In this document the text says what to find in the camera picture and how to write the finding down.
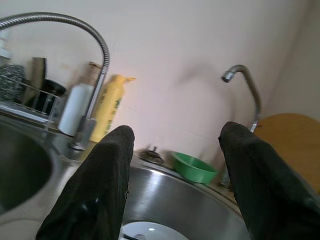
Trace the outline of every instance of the yellow bottle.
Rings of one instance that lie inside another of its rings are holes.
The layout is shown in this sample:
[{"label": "yellow bottle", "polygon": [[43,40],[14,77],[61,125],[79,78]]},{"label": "yellow bottle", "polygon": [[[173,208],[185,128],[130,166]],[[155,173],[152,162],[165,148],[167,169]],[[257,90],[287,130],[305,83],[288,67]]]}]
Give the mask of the yellow bottle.
[{"label": "yellow bottle", "polygon": [[104,88],[96,109],[96,125],[90,140],[98,143],[108,132],[121,99],[125,94],[124,83],[136,80],[134,77],[115,75]]}]

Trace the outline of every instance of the faucet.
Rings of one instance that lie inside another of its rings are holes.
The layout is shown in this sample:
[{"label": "faucet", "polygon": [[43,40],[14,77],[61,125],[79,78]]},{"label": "faucet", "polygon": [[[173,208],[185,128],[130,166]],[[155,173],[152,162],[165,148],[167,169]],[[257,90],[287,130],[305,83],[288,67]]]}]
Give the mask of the faucet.
[{"label": "faucet", "polygon": [[[258,125],[258,122],[260,120],[260,117],[261,117],[261,99],[260,99],[259,93],[257,91],[257,88],[255,86],[255,83],[253,81],[253,78],[251,77],[251,74],[249,72],[249,69],[246,66],[241,65],[241,64],[232,66],[221,76],[221,79],[225,83],[229,83],[232,80],[232,78],[235,76],[236,73],[242,73],[242,75],[244,76],[244,79],[246,81],[246,84],[248,85],[250,92],[251,92],[253,99],[254,99],[255,113],[254,113],[252,125],[250,127],[250,132],[253,133],[255,131],[255,129]],[[228,189],[231,186],[231,181],[229,178],[229,173],[228,173],[227,167],[225,167],[224,174],[223,174],[222,179],[219,184],[224,186],[225,188],[228,188]]]},{"label": "faucet", "polygon": [[102,55],[103,55],[102,68],[96,80],[89,105],[85,111],[85,114],[81,118],[80,125],[77,129],[75,136],[73,137],[72,141],[69,144],[71,148],[75,150],[83,151],[86,149],[89,143],[90,135],[96,125],[96,119],[93,118],[92,114],[93,114],[95,104],[97,102],[99,91],[105,80],[107,70],[109,67],[109,63],[110,63],[109,49],[104,38],[100,35],[100,33],[97,30],[95,30],[92,26],[90,26],[88,23],[72,16],[53,13],[53,12],[29,12],[29,13],[23,13],[23,14],[12,15],[12,16],[1,18],[0,31],[3,29],[7,29],[7,28],[21,25],[21,24],[43,22],[43,21],[70,24],[87,31],[89,34],[91,34],[95,38],[95,40],[100,45],[100,48],[102,51]]}]

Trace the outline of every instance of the wooden cutting board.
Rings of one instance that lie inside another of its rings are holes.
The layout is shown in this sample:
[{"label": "wooden cutting board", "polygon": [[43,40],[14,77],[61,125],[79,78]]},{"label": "wooden cutting board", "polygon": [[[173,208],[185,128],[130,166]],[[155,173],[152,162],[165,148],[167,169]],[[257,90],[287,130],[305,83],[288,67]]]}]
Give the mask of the wooden cutting board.
[{"label": "wooden cutting board", "polygon": [[262,119],[254,134],[271,144],[320,193],[319,122],[301,114],[277,114]]}]

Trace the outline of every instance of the dish soap bottle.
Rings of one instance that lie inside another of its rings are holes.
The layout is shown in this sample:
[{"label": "dish soap bottle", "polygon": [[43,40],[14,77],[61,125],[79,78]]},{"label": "dish soap bottle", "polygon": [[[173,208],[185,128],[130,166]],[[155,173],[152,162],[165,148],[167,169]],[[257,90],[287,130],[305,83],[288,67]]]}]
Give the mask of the dish soap bottle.
[{"label": "dish soap bottle", "polygon": [[124,83],[134,81],[134,77],[115,75],[104,88],[99,105],[96,109],[96,126],[90,137],[92,142],[98,143],[110,129],[121,99],[125,94]]},{"label": "dish soap bottle", "polygon": [[58,125],[58,129],[64,134],[76,134],[81,118],[86,113],[100,69],[101,66],[90,62],[82,81],[71,89]]}]

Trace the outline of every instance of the stainless steel sink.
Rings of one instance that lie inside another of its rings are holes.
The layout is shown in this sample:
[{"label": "stainless steel sink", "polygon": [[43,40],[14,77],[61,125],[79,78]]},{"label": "stainless steel sink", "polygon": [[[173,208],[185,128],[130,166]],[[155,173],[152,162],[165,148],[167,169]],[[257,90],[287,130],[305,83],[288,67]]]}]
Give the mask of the stainless steel sink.
[{"label": "stainless steel sink", "polygon": [[249,240],[242,218],[210,188],[177,173],[133,159],[123,224],[150,221],[190,240]]},{"label": "stainless steel sink", "polygon": [[39,143],[0,124],[0,215],[31,198],[51,173],[50,156]]}]

